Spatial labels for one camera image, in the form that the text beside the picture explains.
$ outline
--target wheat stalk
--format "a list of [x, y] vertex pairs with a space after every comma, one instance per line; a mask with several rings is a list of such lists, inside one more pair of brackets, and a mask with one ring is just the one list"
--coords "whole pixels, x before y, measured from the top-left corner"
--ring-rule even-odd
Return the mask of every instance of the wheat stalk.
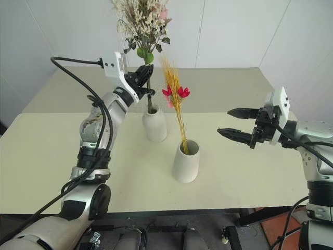
[[181, 87], [178, 70], [174, 67], [171, 67], [170, 62], [166, 58], [162, 59], [162, 65], [163, 65], [163, 74], [165, 78], [165, 83], [167, 84], [167, 86], [170, 87], [172, 92], [170, 101], [172, 102], [172, 105], [174, 106], [175, 111], [177, 113], [184, 153], [188, 155], [189, 152], [187, 147], [187, 138], [185, 135], [184, 123], [182, 118], [182, 101], [184, 99], [178, 95], [178, 90]]

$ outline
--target white wall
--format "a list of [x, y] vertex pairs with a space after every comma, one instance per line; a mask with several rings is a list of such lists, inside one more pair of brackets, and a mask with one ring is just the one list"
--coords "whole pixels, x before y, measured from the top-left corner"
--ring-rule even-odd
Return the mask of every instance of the white wall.
[[299, 119], [333, 123], [333, 1], [292, 0], [260, 69]]
[[[163, 52], [178, 67], [260, 67], [274, 87], [286, 87], [300, 118], [310, 112], [333, 122], [323, 116], [333, 102], [322, 107], [304, 98], [333, 90], [332, 5], [331, 0], [169, 0], [171, 44]], [[9, 125], [45, 84], [55, 70], [51, 55], [90, 60], [124, 49], [116, 22], [110, 0], [1, 0], [1, 121]], [[130, 66], [142, 63], [133, 51], [128, 58]]]
[[24, 0], [0, 1], [0, 120], [10, 125], [55, 71]]

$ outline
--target red flower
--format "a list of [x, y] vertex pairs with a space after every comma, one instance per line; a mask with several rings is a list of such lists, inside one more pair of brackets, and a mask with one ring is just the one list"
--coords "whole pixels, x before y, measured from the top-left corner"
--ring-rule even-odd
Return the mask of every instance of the red flower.
[[188, 90], [188, 88], [185, 88], [183, 90], [183, 87], [180, 87], [179, 90], [178, 90], [178, 94], [181, 98], [186, 98], [186, 97], [189, 96], [190, 91]]
[[162, 93], [163, 93], [164, 95], [166, 95], [166, 96], [171, 95], [171, 94], [172, 94], [172, 91], [171, 91], [170, 86], [168, 86], [168, 91], [166, 91], [166, 90], [162, 90]]

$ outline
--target green stem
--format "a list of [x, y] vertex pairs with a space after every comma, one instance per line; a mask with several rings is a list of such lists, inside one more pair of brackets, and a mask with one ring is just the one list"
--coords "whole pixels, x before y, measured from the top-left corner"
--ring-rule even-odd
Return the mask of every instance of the green stem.
[[155, 47], [156, 47], [156, 45], [157, 45], [157, 43], [158, 43], [159, 40], [160, 40], [160, 36], [157, 38], [156, 43], [154, 44], [153, 48], [150, 49], [150, 52], [151, 52], [151, 53], [152, 53], [153, 50], [155, 49]]
[[[148, 59], [144, 58], [145, 64], [147, 64]], [[150, 79], [147, 81], [147, 88], [150, 89]], [[148, 99], [148, 114], [153, 114], [153, 108], [152, 108], [152, 101], [151, 101], [151, 95], [147, 95]]]

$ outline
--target cable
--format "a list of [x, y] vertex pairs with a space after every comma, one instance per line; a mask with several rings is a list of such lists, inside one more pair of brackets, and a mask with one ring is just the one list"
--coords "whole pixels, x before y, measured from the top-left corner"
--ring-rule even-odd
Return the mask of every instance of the cable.
[[100, 105], [102, 107], [102, 109], [105, 112], [105, 115], [108, 119], [109, 122], [109, 129], [110, 129], [110, 134], [109, 134], [109, 140], [107, 143], [107, 146], [104, 150], [104, 152], [102, 153], [101, 157], [95, 162], [95, 164], [87, 169], [82, 175], [80, 175], [79, 179], [77, 182], [73, 182], [73, 184], [71, 186], [69, 186], [64, 192], [62, 192], [61, 194], [59, 194], [57, 197], [55, 197], [54, 199], [52, 199], [50, 202], [48, 202], [46, 205], [44, 205], [41, 209], [39, 209], [36, 213], [34, 213], [33, 215], [31, 215], [24, 223], [22, 223], [16, 230], [14, 230], [13, 232], [7, 234], [5, 237], [3, 237], [0, 240], [0, 245], [4, 244], [6, 241], [10, 240], [11, 238], [13, 238], [16, 234], [20, 233], [22, 231], [22, 229], [24, 229], [30, 222], [32, 222], [38, 215], [40, 215], [43, 211], [45, 211], [48, 207], [50, 207], [52, 204], [54, 204], [56, 201], [58, 201], [59, 199], [61, 199], [62, 197], [64, 197], [66, 194], [68, 194], [69, 192], [71, 192], [75, 187], [77, 187], [83, 180], [85, 180], [86, 177], [88, 177], [95, 169], [96, 166], [98, 166], [98, 164], [100, 164], [102, 162], [102, 160], [107, 156], [109, 148], [111, 146], [112, 143], [112, 138], [113, 138], [113, 126], [112, 126], [112, 120], [111, 120], [111, 116], [109, 113], [108, 108], [105, 106], [105, 103], [103, 102], [103, 100], [99, 97], [99, 95], [91, 88], [89, 87], [84, 81], [82, 81], [80, 78], [78, 78], [76, 75], [74, 75], [72, 72], [70, 72], [68, 69], [66, 69], [65, 67], [61, 66], [59, 63], [56, 62], [56, 60], [66, 60], [66, 61], [75, 61], [75, 62], [79, 62], [79, 63], [91, 63], [91, 64], [99, 64], [97, 62], [91, 62], [91, 61], [80, 61], [80, 60], [75, 60], [75, 59], [70, 59], [70, 58], [62, 58], [62, 57], [51, 57], [51, 61], [54, 65], [56, 65], [59, 69], [61, 69], [62, 71], [64, 71], [66, 74], [68, 74], [69, 76], [71, 76], [72, 78], [74, 78], [75, 80], [77, 80], [82, 86], [84, 86], [97, 100], [97, 104]]
[[[92, 95], [88, 95], [87, 97], [88, 97], [89, 100], [93, 101], [94, 104], [97, 103], [97, 100], [96, 100], [96, 98], [95, 98], [94, 96], [92, 96]], [[100, 112], [101, 112], [102, 117], [103, 117], [103, 123], [102, 123], [102, 127], [101, 127], [101, 130], [100, 130], [99, 136], [98, 136], [98, 140], [97, 140], [97, 142], [96, 142], [95, 150], [94, 150], [94, 153], [93, 153], [94, 156], [96, 156], [96, 154], [97, 154], [97, 152], [98, 152], [98, 148], [99, 148], [99, 145], [100, 145], [100, 141], [101, 141], [101, 139], [102, 139], [102, 137], [103, 137], [103, 131], [104, 131], [104, 129], [105, 129], [105, 125], [106, 125], [106, 115], [105, 115], [105, 111], [103, 110], [103, 108], [102, 108], [101, 105], [98, 105], [98, 107], [100, 108]], [[61, 193], [63, 193], [67, 187], [69, 187], [73, 182], [78, 181], [80, 178], [81, 178], [81, 176], [77, 176], [77, 177], [73, 178], [72, 180], [68, 181], [67, 183], [65, 183], [65, 184], [62, 186], [62, 188], [61, 188]]]
[[318, 157], [320, 160], [322, 160], [324, 163], [326, 163], [327, 165], [329, 165], [331, 168], [333, 168], [333, 163], [331, 163], [326, 157], [324, 157], [323, 155], [321, 155], [320, 153], [318, 153], [316, 150], [314, 150], [313, 148], [311, 148], [309, 145], [307, 145], [306, 143], [303, 143], [303, 142], [300, 142], [299, 140], [297, 140], [295, 137], [293, 137], [292, 135], [290, 135], [289, 133], [287, 133], [284, 129], [282, 129], [278, 124], [274, 123], [273, 126], [281, 134], [283, 134], [285, 137], [287, 137], [288, 139], [290, 139], [291, 141], [293, 141], [297, 145], [299, 145], [301, 147], [304, 147], [307, 151], [309, 151], [310, 153], [312, 153], [313, 155], [315, 155], [316, 157]]
[[333, 143], [328, 142], [305, 142], [306, 145], [321, 145], [321, 146], [328, 146], [333, 147]]
[[[301, 230], [301, 227], [299, 228], [295, 228], [291, 231], [289, 231], [287, 234], [286, 234], [286, 238], [293, 235], [294, 233], [298, 232]], [[281, 238], [278, 238], [276, 242], [273, 243], [273, 245], [270, 247], [270, 250], [274, 250], [274, 248], [277, 246], [277, 244], [279, 244], [281, 242]]]
[[295, 211], [295, 209], [297, 208], [297, 206], [299, 204], [301, 204], [303, 201], [306, 201], [309, 197], [304, 197], [302, 199], [300, 199], [298, 202], [296, 202], [290, 209], [289, 213], [288, 213], [288, 217], [287, 217], [287, 221], [286, 221], [286, 225], [285, 225], [285, 228], [284, 228], [284, 231], [283, 231], [283, 234], [282, 236], [280, 237], [280, 246], [279, 246], [279, 250], [282, 250], [282, 247], [283, 247], [283, 243], [287, 237], [287, 230], [288, 230], [288, 227], [289, 227], [289, 223], [290, 223], [290, 219], [291, 219], [291, 216], [292, 216], [292, 213]]
[[102, 68], [104, 68], [102, 58], [100, 58], [98, 61], [84, 61], [84, 60], [77, 60], [77, 59], [72, 59], [72, 58], [54, 56], [54, 57], [51, 57], [51, 61], [52, 61], [52, 58], [53, 58], [53, 60], [72, 61], [72, 62], [80, 63], [80, 64], [95, 64], [95, 65], [100, 65]]

